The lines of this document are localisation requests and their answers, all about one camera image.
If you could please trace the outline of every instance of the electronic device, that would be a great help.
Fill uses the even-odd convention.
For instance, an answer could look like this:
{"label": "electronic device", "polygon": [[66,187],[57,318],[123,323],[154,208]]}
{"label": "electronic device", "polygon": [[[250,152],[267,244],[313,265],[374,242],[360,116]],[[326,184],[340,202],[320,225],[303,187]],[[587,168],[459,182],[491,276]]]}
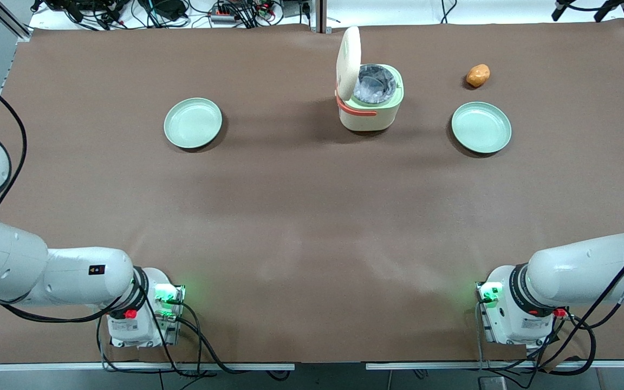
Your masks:
{"label": "electronic device", "polygon": [[477,291],[488,341],[539,348],[557,310],[624,301],[624,233],[539,250],[496,268]]}

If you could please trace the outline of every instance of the warning label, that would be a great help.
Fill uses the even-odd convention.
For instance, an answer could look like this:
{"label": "warning label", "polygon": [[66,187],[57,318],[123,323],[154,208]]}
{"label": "warning label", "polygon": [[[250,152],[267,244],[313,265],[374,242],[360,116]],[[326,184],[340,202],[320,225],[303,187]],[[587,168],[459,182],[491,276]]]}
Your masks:
{"label": "warning label", "polygon": [[535,318],[535,319],[530,319],[530,318],[523,318],[522,319],[522,328],[523,329],[543,329],[546,326],[548,326],[548,321],[547,319],[543,319],[543,318]]}
{"label": "warning label", "polygon": [[112,321],[112,330],[131,332],[139,329],[139,321],[127,319],[122,321]]}

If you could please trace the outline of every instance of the power strip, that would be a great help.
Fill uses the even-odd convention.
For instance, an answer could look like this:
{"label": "power strip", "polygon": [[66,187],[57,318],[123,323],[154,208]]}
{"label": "power strip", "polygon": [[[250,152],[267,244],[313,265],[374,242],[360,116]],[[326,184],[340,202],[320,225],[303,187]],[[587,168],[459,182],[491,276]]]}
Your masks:
{"label": "power strip", "polygon": [[237,20],[235,20],[235,14],[233,14],[231,10],[223,7],[220,5],[220,2],[218,2],[211,8],[211,22],[213,22],[213,24],[236,24]]}

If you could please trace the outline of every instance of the orange handle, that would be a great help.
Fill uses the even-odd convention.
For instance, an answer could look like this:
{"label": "orange handle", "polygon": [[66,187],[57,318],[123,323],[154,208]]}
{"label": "orange handle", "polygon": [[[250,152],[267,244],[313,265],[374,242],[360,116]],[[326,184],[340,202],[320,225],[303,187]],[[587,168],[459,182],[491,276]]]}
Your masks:
{"label": "orange handle", "polygon": [[346,106],[343,103],[343,100],[339,97],[339,93],[336,92],[336,104],[339,105],[339,108],[345,111],[348,114],[355,116],[377,116],[377,111],[360,111],[359,109],[354,109]]}

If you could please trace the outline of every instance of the metal frame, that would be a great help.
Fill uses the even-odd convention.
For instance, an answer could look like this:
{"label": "metal frame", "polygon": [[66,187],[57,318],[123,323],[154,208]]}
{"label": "metal frame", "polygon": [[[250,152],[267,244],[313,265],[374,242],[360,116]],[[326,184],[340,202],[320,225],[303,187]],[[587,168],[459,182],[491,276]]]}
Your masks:
{"label": "metal frame", "polygon": [[2,2],[0,2],[0,22],[7,27],[13,35],[19,37],[19,39],[26,42],[30,40],[30,30],[28,30],[28,27],[25,27],[25,24],[18,20]]}
{"label": "metal frame", "polygon": [[327,26],[327,0],[315,0],[315,23],[314,32],[331,34],[332,28]]}
{"label": "metal frame", "polygon": [[[503,368],[511,361],[483,361],[483,368]],[[579,368],[584,361],[563,361],[556,368]],[[595,360],[591,363],[594,368],[624,368],[624,360]],[[518,367],[533,367],[533,361],[523,361]],[[478,369],[478,361],[407,361],[403,363],[366,363],[366,370],[463,370]]]}
{"label": "metal frame", "polygon": [[[169,370],[170,363],[113,363],[124,370]],[[195,371],[196,363],[177,363],[183,371]],[[294,371],[294,363],[228,363],[228,368],[238,371]],[[102,370],[100,363],[23,363],[22,365],[0,365],[0,371],[44,371],[44,370]],[[201,370],[219,371],[215,363],[201,363]]]}

